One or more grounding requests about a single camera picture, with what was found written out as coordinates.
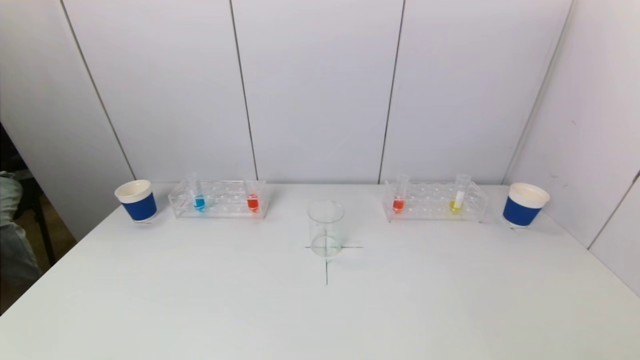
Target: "paper cup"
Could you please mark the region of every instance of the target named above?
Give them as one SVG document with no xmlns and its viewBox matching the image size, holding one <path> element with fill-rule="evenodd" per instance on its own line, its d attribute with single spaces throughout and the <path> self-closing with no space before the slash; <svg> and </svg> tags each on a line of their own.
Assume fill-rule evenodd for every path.
<svg viewBox="0 0 640 360">
<path fill-rule="evenodd" d="M 551 196 L 537 186 L 512 184 L 502 217 L 511 227 L 527 227 L 549 199 Z"/>
<path fill-rule="evenodd" d="M 149 221 L 157 213 L 149 180 L 130 181 L 117 188 L 115 194 L 134 222 Z"/>
</svg>

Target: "red liquid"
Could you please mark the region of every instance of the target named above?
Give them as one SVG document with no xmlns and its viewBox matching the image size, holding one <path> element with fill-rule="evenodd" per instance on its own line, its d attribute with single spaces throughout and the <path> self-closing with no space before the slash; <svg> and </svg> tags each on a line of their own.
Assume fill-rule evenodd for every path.
<svg viewBox="0 0 640 360">
<path fill-rule="evenodd" d="M 396 197 L 394 199 L 394 211 L 396 213 L 401 213 L 402 209 L 404 209 L 404 200 L 400 197 Z"/>
<path fill-rule="evenodd" d="M 246 197 L 246 204 L 252 212 L 258 211 L 258 195 L 250 194 Z"/>
</svg>

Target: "test tube with yellow liquid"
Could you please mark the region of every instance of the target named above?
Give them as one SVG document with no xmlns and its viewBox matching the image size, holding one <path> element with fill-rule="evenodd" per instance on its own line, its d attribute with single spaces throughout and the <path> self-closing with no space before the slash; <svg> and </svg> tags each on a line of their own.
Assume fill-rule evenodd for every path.
<svg viewBox="0 0 640 360">
<path fill-rule="evenodd" d="M 464 205 L 465 196 L 469 190 L 469 184 L 471 183 L 471 176 L 466 174 L 456 175 L 456 184 L 454 185 L 454 198 L 449 202 L 451 212 L 457 214 L 462 210 Z"/>
</svg>

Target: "blue liquid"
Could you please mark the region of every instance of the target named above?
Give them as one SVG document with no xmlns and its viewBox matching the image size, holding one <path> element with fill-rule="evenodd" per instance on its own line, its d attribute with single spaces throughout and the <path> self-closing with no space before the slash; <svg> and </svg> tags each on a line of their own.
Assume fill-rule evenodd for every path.
<svg viewBox="0 0 640 360">
<path fill-rule="evenodd" d="M 198 211 L 203 211 L 205 208 L 204 196 L 196 195 L 193 198 L 193 207 L 196 208 Z"/>
</svg>

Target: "clear acrylic test tube rack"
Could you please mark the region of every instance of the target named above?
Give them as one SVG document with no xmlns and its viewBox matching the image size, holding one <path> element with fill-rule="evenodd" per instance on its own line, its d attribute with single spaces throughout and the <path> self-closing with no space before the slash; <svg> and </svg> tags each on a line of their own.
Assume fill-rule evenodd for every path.
<svg viewBox="0 0 640 360">
<path fill-rule="evenodd" d="M 489 196 L 474 182 L 469 184 L 462 208 L 451 209 L 456 198 L 455 183 L 409 183 L 402 211 L 394 211 L 397 183 L 385 181 L 383 206 L 387 219 L 396 220 L 467 220 L 481 222 Z"/>
<path fill-rule="evenodd" d="M 244 181 L 201 181 L 205 208 L 197 210 L 183 180 L 169 194 L 169 202 L 176 218 L 247 218 L 263 219 L 269 206 L 265 181 L 256 181 L 258 208 L 252 211 L 247 204 Z"/>
</svg>

